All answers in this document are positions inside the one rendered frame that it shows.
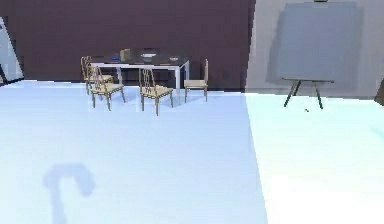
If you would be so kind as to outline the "white table with dark top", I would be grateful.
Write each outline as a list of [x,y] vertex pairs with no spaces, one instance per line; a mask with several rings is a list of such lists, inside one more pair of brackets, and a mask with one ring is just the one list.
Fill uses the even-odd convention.
[[[128,62],[114,62],[112,56],[96,56],[93,58],[91,65],[99,68],[113,68],[116,70],[117,80],[120,84],[123,83],[122,69],[153,69],[153,70],[168,70],[174,72],[175,89],[177,92],[178,103],[181,103],[181,88],[182,81],[190,79],[190,60],[187,56],[170,54],[168,52],[155,51],[154,49],[130,49],[131,59]],[[143,53],[156,53],[152,58],[143,58]],[[172,62],[171,57],[179,58],[178,61]]]

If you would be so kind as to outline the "dark thin-legged side table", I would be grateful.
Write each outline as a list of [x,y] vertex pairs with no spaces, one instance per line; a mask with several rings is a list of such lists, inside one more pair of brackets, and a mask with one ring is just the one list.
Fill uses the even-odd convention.
[[296,96],[297,93],[298,93],[298,90],[300,89],[300,86],[303,82],[309,82],[312,84],[312,86],[314,87],[315,89],[315,92],[316,92],[316,97],[317,97],[317,100],[318,100],[318,104],[319,104],[319,108],[321,110],[324,109],[324,106],[323,106],[323,103],[322,103],[322,99],[321,99],[321,95],[320,95],[320,89],[318,87],[318,84],[319,83],[334,83],[334,80],[316,80],[316,79],[297,79],[297,78],[284,78],[284,81],[291,81],[292,82],[292,85],[291,85],[291,89],[287,95],[287,98],[283,104],[284,107],[287,107],[288,106],[288,103],[291,99],[292,96]]

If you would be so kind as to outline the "brown furniture corner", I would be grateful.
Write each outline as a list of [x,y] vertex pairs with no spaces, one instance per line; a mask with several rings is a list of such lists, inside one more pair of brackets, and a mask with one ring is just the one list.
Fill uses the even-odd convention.
[[374,101],[379,105],[384,106],[384,78],[380,83],[376,96],[374,97]]

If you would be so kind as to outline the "pale window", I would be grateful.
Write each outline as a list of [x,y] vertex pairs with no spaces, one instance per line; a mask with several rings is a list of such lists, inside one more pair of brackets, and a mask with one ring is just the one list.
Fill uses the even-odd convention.
[[7,82],[24,78],[23,71],[2,17],[0,17],[0,68]]

